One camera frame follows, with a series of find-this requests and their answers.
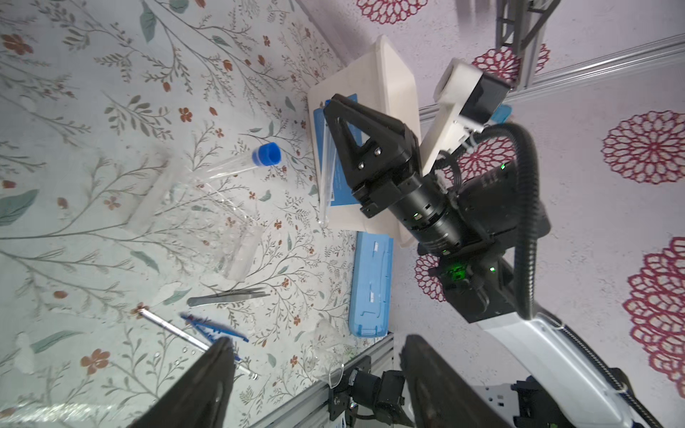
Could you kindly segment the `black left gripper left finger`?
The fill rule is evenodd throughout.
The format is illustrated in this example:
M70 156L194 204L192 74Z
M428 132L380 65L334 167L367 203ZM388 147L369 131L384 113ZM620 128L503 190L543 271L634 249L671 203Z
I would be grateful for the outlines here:
M233 342L220 338L134 427L216 428L224 424L234 386Z

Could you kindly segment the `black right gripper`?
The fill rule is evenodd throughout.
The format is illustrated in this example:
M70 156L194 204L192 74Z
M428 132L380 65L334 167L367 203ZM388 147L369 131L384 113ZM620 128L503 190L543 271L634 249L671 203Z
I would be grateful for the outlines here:
M340 94L328 102L324 116L347 185L367 218L390 212L435 256L481 242L451 196L433 178L416 173L417 137L407 124Z

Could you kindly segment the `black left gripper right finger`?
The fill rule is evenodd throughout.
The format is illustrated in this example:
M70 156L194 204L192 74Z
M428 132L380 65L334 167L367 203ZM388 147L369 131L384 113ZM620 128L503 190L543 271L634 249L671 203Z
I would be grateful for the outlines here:
M509 426L423 337L406 337L401 371L417 427Z

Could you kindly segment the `clear plastic test tube rack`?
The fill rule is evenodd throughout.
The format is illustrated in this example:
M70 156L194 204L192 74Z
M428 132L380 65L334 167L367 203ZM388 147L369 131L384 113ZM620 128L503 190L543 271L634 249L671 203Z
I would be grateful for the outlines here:
M171 160L133 210L125 229L160 244L171 257L236 282L253 265L263 228L219 186Z

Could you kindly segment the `thin blue capped test tube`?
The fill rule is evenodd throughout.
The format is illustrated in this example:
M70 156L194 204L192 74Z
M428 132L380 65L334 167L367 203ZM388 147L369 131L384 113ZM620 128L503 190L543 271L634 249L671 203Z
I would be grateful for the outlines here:
M328 120L323 116L323 151L322 151L322 161L320 163L321 167L321 185L319 189L323 192L320 196L319 210L320 210L320 224L323 228L326 228L329 223L329 212L332 206L332 201L335 196L335 166L337 150L335 148L335 142L332 137L330 127L328 125Z

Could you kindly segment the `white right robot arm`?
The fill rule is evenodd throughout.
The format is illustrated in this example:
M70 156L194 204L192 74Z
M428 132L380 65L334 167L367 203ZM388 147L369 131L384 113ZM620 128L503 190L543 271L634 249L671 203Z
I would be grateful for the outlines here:
M503 344L533 378L513 422L530 427L656 427L624 373L610 367L534 298L537 244L550 224L540 200L538 157L514 123L475 134L508 139L515 159L443 190L435 170L456 168L462 150L422 167L421 145L401 121L336 95L323 111L361 212L390 212L438 260L433 276L451 307Z

